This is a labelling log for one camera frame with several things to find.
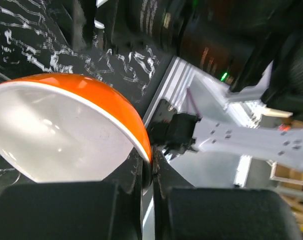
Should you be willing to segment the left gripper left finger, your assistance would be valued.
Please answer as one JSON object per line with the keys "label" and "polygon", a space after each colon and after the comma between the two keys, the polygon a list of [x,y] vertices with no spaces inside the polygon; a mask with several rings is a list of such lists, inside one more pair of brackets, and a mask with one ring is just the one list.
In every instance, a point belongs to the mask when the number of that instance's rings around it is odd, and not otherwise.
{"label": "left gripper left finger", "polygon": [[143,161],[136,150],[101,181],[13,185],[0,240],[140,240]]}

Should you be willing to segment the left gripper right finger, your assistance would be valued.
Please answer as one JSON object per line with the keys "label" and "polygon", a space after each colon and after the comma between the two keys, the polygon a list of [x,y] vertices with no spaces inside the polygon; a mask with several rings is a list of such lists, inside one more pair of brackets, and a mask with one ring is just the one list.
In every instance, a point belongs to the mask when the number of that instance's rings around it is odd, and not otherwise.
{"label": "left gripper right finger", "polygon": [[273,191],[194,187],[157,148],[152,164],[157,240],[303,238],[290,207]]}

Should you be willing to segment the orange white bowl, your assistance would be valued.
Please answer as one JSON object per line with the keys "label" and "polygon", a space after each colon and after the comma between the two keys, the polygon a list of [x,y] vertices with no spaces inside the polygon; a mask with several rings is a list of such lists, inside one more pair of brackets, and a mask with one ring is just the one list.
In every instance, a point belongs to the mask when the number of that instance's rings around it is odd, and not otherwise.
{"label": "orange white bowl", "polygon": [[134,149],[149,170],[141,117],[103,82],[43,73],[0,83],[0,155],[37,183],[100,181]]}

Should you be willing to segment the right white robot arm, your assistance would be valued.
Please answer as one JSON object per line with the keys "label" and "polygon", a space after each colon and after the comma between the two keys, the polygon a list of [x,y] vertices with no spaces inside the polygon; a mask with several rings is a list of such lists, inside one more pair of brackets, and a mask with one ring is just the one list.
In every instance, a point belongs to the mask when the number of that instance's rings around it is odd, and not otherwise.
{"label": "right white robot arm", "polygon": [[[142,17],[143,29],[163,50],[239,93],[260,81],[287,37],[303,26],[303,0],[163,0]],[[153,145],[180,154],[223,151],[303,171],[303,129],[245,128],[178,113],[150,122],[148,135]]]}

